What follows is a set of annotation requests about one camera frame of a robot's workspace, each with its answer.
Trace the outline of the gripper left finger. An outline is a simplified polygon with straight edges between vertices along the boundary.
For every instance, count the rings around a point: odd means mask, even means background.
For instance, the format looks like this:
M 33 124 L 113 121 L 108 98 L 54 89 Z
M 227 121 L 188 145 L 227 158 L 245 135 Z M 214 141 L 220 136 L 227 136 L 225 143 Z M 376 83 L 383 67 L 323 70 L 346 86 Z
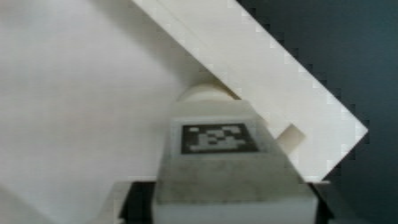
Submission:
M 154 181 L 117 182 L 90 224 L 152 224 Z

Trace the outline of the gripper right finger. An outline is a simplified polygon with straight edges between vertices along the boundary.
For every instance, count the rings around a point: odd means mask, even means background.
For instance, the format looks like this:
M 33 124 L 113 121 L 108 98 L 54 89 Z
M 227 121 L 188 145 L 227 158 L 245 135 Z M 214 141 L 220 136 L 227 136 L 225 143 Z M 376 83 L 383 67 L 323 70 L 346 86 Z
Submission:
M 328 182 L 317 182 L 310 183 L 309 187 L 317 198 L 314 224 L 337 224 L 342 210 L 339 208 L 339 198 L 332 184 Z

